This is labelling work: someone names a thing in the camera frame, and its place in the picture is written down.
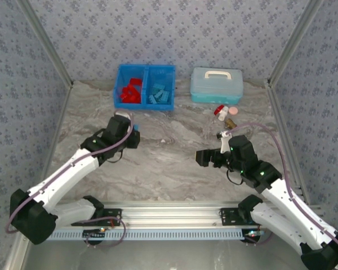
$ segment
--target gray marble table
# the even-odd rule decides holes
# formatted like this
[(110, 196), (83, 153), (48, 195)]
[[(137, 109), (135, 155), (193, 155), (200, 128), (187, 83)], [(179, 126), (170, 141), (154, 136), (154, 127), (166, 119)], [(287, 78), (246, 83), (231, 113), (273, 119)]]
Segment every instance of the gray marble table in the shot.
[[(224, 124), (214, 118), (217, 105), (191, 101), (189, 86), (189, 80), (176, 82), (172, 112), (134, 111), (141, 133), (139, 148), (125, 150), (120, 162), (103, 164), (81, 180), (64, 199), (92, 195), (102, 201), (241, 201), (255, 194), (245, 184), (231, 184), (224, 168), (202, 168), (195, 162), (197, 150), (220, 147), (215, 134), (224, 129)], [(85, 138), (107, 126), (114, 111), (112, 88), (113, 82), (74, 83), (50, 173), (67, 161)], [(232, 117), (237, 124), (265, 124), (279, 139), (264, 87), (245, 82), (244, 96), (237, 108), (238, 115)], [(245, 134), (258, 157), (282, 172), (279, 153), (270, 135), (251, 127), (237, 134)], [(240, 180), (235, 173), (231, 178)]]

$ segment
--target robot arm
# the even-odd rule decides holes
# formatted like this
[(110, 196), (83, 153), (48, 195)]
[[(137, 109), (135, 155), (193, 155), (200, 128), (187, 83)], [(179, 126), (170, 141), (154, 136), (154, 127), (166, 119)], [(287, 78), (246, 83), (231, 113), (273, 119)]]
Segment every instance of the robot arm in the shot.
[(136, 149), (140, 133), (133, 129), (127, 114), (117, 112), (107, 128), (87, 138), (80, 149), (55, 173), (27, 192), (19, 189), (11, 195), (10, 222), (32, 243), (40, 244), (55, 228), (88, 220), (96, 214), (100, 202), (86, 196), (77, 202), (56, 206), (82, 178), (125, 148)]
[[(218, 133), (217, 137), (222, 138), (223, 143), (222, 134), (226, 133)], [(317, 216), (291, 189), (288, 190), (275, 167), (258, 160), (252, 143), (244, 135), (231, 138), (228, 144), (230, 151), (224, 153), (220, 149), (197, 151), (195, 160), (203, 167), (213, 162), (215, 168), (224, 166), (228, 171), (240, 173), (246, 185), (271, 201), (286, 217), (274, 213), (260, 198), (251, 195), (238, 205), (243, 220), (261, 224), (289, 243), (308, 269), (333, 269), (338, 264), (337, 230)], [(313, 221), (323, 229), (315, 226)]]

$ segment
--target white handle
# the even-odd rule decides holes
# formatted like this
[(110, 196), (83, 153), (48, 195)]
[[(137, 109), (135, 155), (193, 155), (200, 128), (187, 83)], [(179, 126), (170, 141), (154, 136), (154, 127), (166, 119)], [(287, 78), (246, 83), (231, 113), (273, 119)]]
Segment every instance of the white handle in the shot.
[(215, 75), (225, 75), (227, 77), (228, 80), (232, 79), (232, 76), (229, 72), (226, 71), (216, 71), (216, 70), (211, 70), (211, 71), (207, 71), (205, 72), (204, 78), (208, 79), (209, 75), (211, 74), (215, 74)]

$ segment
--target blue patterned wallpaper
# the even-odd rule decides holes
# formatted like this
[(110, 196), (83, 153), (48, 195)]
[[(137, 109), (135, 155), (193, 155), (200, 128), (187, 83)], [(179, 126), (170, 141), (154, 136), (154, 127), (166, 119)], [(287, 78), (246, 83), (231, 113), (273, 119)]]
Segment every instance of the blue patterned wallpaper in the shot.
[(0, 0), (0, 270), (14, 240), (10, 195), (39, 181), (65, 95), (15, 0)]
[(310, 198), (338, 228), (338, 0), (324, 2), (275, 88)]
[(268, 78), (308, 0), (30, 0), (71, 79), (118, 65), (236, 68)]

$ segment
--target purple cable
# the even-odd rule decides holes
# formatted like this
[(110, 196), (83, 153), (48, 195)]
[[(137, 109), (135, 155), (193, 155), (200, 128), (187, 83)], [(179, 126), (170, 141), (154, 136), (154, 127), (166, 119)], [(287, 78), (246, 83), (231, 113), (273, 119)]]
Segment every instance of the purple cable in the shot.
[(247, 236), (245, 236), (244, 238), (248, 241), (253, 242), (253, 244), (255, 244), (257, 246), (261, 246), (261, 245), (268, 243), (270, 241), (270, 239), (272, 239), (273, 235), (274, 235), (274, 233), (270, 232), (270, 235), (268, 236), (268, 238), (265, 239), (263, 242), (256, 242), (255, 240), (253, 240), (252, 238), (249, 238)]
[[(126, 234), (126, 226), (125, 226), (125, 223), (124, 221), (122, 221), (120, 218), (117, 218), (117, 217), (103, 217), (103, 218), (94, 218), (94, 219), (89, 219), (89, 220), (82, 220), (82, 221), (79, 221), (78, 223), (90, 223), (90, 222), (93, 222), (93, 221), (104, 221), (104, 220), (115, 220), (115, 221), (118, 221), (120, 222), (122, 225), (123, 225), (123, 228), (124, 228), (124, 231), (123, 231), (123, 235), (122, 237), (120, 237), (120, 239), (118, 241), (116, 241), (115, 243), (113, 244), (110, 244), (110, 245), (100, 245), (99, 247), (106, 247), (106, 248), (112, 248), (114, 246), (117, 246), (119, 245), (123, 240), (124, 240), (124, 237), (125, 237), (125, 234)], [(95, 248), (96, 246), (94, 245), (90, 245), (89, 244), (89, 238), (91, 235), (93, 235), (94, 233), (90, 233), (86, 239), (85, 239), (85, 243), (88, 245), (88, 246), (92, 246), (93, 248)]]
[(254, 126), (257, 126), (257, 127), (261, 127), (263, 128), (264, 130), (266, 130), (270, 136), (272, 137), (272, 139), (274, 140), (274, 143), (275, 145), (277, 146), (278, 148), (278, 151), (279, 151), (279, 154), (281, 156), (281, 160), (282, 160), (282, 163), (283, 163), (283, 170), (284, 170), (284, 181), (286, 183), (286, 186), (287, 186), (287, 190), (288, 190), (288, 194), (289, 194), (289, 197), (292, 199), (294, 205), (298, 208), (299, 211), (301, 211), (301, 213), (306, 217), (308, 218), (316, 227), (318, 227), (321, 231), (323, 231), (327, 236), (329, 236), (337, 245), (338, 245), (338, 239), (336, 239), (333, 235), (331, 235), (327, 230), (325, 230), (325, 228), (323, 226), (321, 226), (318, 222), (316, 222), (301, 206), (300, 204), (295, 200), (295, 198), (293, 198), (293, 193), (292, 193), (292, 189), (291, 189), (291, 186), (290, 186), (290, 183), (289, 183), (289, 177), (288, 177), (288, 171), (287, 171), (287, 166), (286, 166), (286, 162), (284, 160), (284, 155), (283, 155), (283, 152), (282, 152), (282, 149), (281, 149), (281, 146), (279, 145), (279, 142), (277, 141), (277, 139), (275, 138), (273, 132), (271, 132), (269, 130), (269, 128), (267, 128), (265, 125), (262, 125), (262, 124), (259, 124), (259, 123), (253, 123), (253, 122), (249, 122), (249, 123), (245, 123), (245, 124), (241, 124), (241, 125), (238, 125), (237, 127), (233, 128), (232, 130), (230, 131), (227, 131), (227, 134), (230, 134), (231, 132), (234, 132), (234, 131), (237, 131), (239, 130), (240, 128), (242, 127), (246, 127), (246, 126), (249, 126), (249, 125), (254, 125)]
[[(41, 188), (41, 191), (44, 191), (49, 185), (51, 185), (55, 180), (57, 180), (61, 175), (63, 175), (68, 169), (70, 169), (72, 167), (72, 164), (75, 165), (76, 163), (80, 162), (81, 160), (87, 158), (88, 156), (94, 156), (94, 155), (97, 155), (97, 154), (101, 154), (101, 153), (104, 153), (104, 152), (107, 152), (115, 147), (118, 147), (119, 145), (121, 145), (126, 139), (128, 139), (128, 137), (130, 136), (131, 132), (133, 131), (134, 129), (134, 117), (128, 112), (128, 115), (129, 115), (129, 118), (130, 118), (130, 127), (129, 127), (129, 131), (127, 132), (127, 134), (120, 140), (118, 141), (117, 143), (107, 147), (107, 148), (104, 148), (104, 149), (101, 149), (101, 150), (98, 150), (98, 151), (95, 151), (95, 152), (92, 152), (92, 153), (87, 153), (85, 155), (82, 155), (80, 157), (78, 157), (77, 159), (75, 159), (71, 164), (69, 164), (68, 166), (66, 166), (64, 169), (62, 169), (60, 172), (57, 173), (57, 175), (55, 175), (53, 178), (50, 179), (50, 181), (48, 181), (42, 188)], [(32, 194), (30, 197), (28, 197), (25, 201), (23, 201), (15, 210), (14, 212), (12, 212), (12, 214), (10, 215), (9, 217), (9, 220), (7, 222), (7, 224), (5, 225), (5, 232), (6, 233), (16, 233), (17, 230), (13, 230), (13, 231), (10, 231), (9, 230), (9, 226), (11, 224), (11, 222), (13, 221), (13, 219), (15, 218), (15, 216), (18, 214), (18, 212), (31, 200), (33, 200), (36, 196), (38, 196), (40, 194), (40, 191), (37, 191), (35, 192), (34, 194)]]

